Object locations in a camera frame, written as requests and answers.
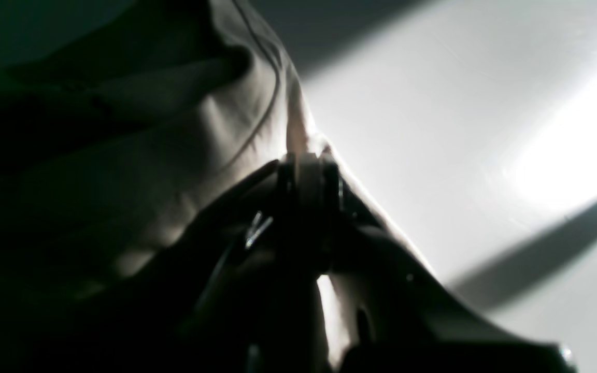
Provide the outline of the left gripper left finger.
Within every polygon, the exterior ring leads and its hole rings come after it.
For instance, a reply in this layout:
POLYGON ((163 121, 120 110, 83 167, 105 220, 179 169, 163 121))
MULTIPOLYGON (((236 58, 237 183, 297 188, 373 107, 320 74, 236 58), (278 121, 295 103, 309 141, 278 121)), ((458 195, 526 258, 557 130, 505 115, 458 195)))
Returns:
POLYGON ((84 316, 72 372, 299 371, 299 159, 253 173, 84 316))

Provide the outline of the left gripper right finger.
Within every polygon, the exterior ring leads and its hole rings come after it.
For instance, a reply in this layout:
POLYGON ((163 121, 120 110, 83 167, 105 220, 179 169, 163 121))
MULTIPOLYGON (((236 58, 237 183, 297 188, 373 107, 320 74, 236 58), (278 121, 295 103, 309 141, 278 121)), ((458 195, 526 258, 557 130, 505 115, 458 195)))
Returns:
POLYGON ((577 371, 569 348, 517 337, 451 295, 350 190, 332 157, 298 157, 298 205, 350 333, 339 372, 577 371))

